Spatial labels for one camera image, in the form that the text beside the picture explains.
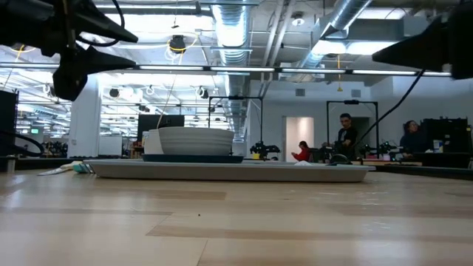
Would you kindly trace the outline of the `person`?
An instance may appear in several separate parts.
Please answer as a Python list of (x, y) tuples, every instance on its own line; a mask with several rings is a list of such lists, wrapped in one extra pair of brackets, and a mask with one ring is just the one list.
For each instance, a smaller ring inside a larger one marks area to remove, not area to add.
[(347, 157), (349, 160), (355, 159), (354, 145), (357, 141), (358, 131), (352, 125), (352, 117), (348, 113), (340, 115), (341, 128), (338, 131), (335, 142), (336, 152)]
[(428, 149), (426, 138), (414, 120), (404, 124), (404, 135), (400, 139), (400, 146), (404, 158), (412, 158), (414, 153), (423, 153)]
[(306, 161), (308, 162), (310, 159), (310, 148), (307, 144), (306, 141), (300, 141), (299, 142), (299, 148), (300, 152), (297, 154), (295, 152), (292, 152), (291, 155), (293, 158), (297, 161)]

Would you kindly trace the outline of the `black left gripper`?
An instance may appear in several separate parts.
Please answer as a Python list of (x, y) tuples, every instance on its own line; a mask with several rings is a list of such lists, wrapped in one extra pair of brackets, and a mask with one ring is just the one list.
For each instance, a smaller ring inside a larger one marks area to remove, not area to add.
[(80, 33), (113, 38), (113, 43), (137, 43), (138, 37), (125, 29), (125, 19), (117, 0), (112, 0), (120, 24), (105, 16), (92, 0), (0, 0), (0, 45), (24, 44), (41, 50), (45, 56), (61, 55), (52, 75), (55, 96), (75, 101), (88, 81), (88, 75), (128, 69), (136, 63), (127, 58), (77, 45)]

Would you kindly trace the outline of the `white ribbed cup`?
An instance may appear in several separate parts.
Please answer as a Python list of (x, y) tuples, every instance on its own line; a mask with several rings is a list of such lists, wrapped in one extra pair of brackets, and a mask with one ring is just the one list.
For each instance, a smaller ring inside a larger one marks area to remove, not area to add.
[(143, 132), (144, 154), (162, 154), (163, 149), (158, 129)]

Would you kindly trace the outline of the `black ceiling-mounted device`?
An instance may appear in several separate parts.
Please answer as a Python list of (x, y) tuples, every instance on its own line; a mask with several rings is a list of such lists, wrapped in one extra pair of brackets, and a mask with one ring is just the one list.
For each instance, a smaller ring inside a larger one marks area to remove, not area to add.
[(183, 35), (173, 35), (169, 41), (169, 49), (174, 54), (184, 53), (186, 50), (186, 43)]

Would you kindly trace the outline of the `white square column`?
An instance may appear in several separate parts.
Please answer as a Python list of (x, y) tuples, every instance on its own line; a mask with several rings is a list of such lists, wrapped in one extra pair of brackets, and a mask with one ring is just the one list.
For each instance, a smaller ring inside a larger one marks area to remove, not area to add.
[(101, 131), (102, 88), (97, 75), (90, 75), (72, 103), (68, 157), (97, 157)]

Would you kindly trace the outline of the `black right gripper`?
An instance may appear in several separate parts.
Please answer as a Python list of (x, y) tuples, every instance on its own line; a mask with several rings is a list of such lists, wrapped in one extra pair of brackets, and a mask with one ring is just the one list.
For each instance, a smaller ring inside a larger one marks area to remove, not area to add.
[(372, 54), (378, 63), (442, 72), (454, 80), (473, 78), (473, 0), (460, 0), (420, 34)]

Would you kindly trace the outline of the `navy cloth napkin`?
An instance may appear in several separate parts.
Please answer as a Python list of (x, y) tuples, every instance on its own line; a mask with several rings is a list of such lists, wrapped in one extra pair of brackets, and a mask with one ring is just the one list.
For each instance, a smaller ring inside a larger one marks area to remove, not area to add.
[(285, 162), (279, 160), (257, 160), (254, 164), (276, 165), (276, 166), (326, 166), (326, 163), (309, 163), (307, 161)]

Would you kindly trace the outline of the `wide ribbed air duct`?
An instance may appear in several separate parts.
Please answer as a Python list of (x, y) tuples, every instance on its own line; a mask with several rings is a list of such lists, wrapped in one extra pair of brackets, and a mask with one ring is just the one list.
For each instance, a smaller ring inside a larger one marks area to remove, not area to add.
[(246, 5), (213, 5), (217, 43), (221, 63), (227, 67), (247, 66), (251, 7)]

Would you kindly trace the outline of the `long LED light bar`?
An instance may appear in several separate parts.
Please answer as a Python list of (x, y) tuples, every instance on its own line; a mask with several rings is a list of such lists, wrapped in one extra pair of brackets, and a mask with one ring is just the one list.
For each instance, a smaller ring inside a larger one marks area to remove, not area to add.
[[(0, 68), (10, 69), (57, 69), (58, 64), (49, 63), (13, 63), (0, 62)], [(323, 75), (383, 75), (383, 76), (415, 76), (420, 71), (405, 70), (374, 70), (374, 69), (304, 69), (287, 67), (256, 67), (256, 66), (185, 66), (185, 65), (136, 65), (131, 68), (102, 70), (104, 72), (216, 72), (230, 73), (276, 73), (276, 74), (323, 74)], [(423, 76), (435, 78), (451, 78), (449, 72), (425, 72)]]

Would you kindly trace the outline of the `black computer monitor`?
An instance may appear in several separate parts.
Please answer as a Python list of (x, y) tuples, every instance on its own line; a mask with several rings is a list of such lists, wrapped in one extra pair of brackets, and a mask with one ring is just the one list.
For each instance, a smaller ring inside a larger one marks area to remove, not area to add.
[(138, 116), (138, 140), (143, 146), (143, 132), (152, 129), (166, 127), (182, 127), (184, 126), (185, 117), (183, 115), (139, 115)]

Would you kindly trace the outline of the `white door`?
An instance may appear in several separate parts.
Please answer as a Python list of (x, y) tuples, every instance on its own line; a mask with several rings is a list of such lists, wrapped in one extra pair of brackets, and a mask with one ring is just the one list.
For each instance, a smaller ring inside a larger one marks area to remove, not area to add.
[(299, 143), (301, 141), (305, 141), (310, 148), (314, 145), (314, 119), (312, 117), (285, 117), (283, 125), (285, 161), (295, 163), (296, 159), (292, 153), (300, 153)]

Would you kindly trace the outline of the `white ribbed bowl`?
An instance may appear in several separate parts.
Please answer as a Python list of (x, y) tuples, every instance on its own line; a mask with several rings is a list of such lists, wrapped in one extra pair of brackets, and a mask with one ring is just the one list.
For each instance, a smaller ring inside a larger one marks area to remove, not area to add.
[(165, 127), (158, 130), (164, 154), (229, 155), (234, 132), (224, 129)]

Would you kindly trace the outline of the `black gantry frame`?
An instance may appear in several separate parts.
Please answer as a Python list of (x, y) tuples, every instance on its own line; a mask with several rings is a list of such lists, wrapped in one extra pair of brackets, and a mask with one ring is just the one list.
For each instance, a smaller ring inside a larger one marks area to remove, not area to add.
[(376, 156), (378, 159), (381, 158), (380, 155), (380, 141), (379, 141), (379, 112), (378, 112), (378, 102), (377, 101), (365, 101), (365, 100), (328, 100), (326, 102), (326, 130), (327, 130), (327, 141), (330, 141), (330, 104), (332, 103), (341, 103), (344, 105), (359, 105), (359, 104), (372, 104), (375, 107), (375, 121), (373, 124), (365, 131), (365, 133), (360, 137), (359, 141), (362, 141), (373, 129), (375, 129), (375, 143), (376, 143)]
[[(217, 103), (216, 104), (212, 104), (212, 100), (213, 99), (218, 99)], [(231, 96), (209, 96), (208, 97), (208, 108), (207, 108), (207, 111), (208, 111), (208, 118), (207, 118), (207, 127), (210, 129), (211, 127), (211, 113), (212, 113), (212, 109), (215, 107), (215, 106), (218, 106), (219, 105), (219, 102), (221, 100), (249, 100), (251, 103), (252, 100), (259, 100), (260, 101), (260, 105), (259, 105), (259, 127), (260, 127), (260, 139), (259, 139), (259, 143), (261, 145), (264, 144), (264, 141), (263, 141), (263, 110), (264, 110), (264, 107), (263, 107), (263, 97), (261, 96), (256, 96), (256, 97), (252, 97), (252, 96), (242, 96), (242, 95), (231, 95)]]

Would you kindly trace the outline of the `smooth silver air duct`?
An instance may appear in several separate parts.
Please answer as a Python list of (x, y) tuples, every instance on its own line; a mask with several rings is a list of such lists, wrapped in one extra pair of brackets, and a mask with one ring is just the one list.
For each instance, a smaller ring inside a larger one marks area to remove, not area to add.
[(371, 4), (372, 0), (337, 0), (333, 11), (318, 18), (313, 27), (313, 46), (297, 65), (298, 68), (316, 68), (327, 54), (322, 51), (324, 39), (337, 32), (348, 32), (351, 24)]

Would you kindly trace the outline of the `dark teal plate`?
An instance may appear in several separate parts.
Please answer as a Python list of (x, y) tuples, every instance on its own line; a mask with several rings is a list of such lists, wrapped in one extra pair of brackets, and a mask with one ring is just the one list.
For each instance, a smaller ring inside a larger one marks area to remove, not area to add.
[(242, 156), (230, 155), (177, 155), (177, 154), (144, 154), (145, 162), (155, 163), (241, 163)]

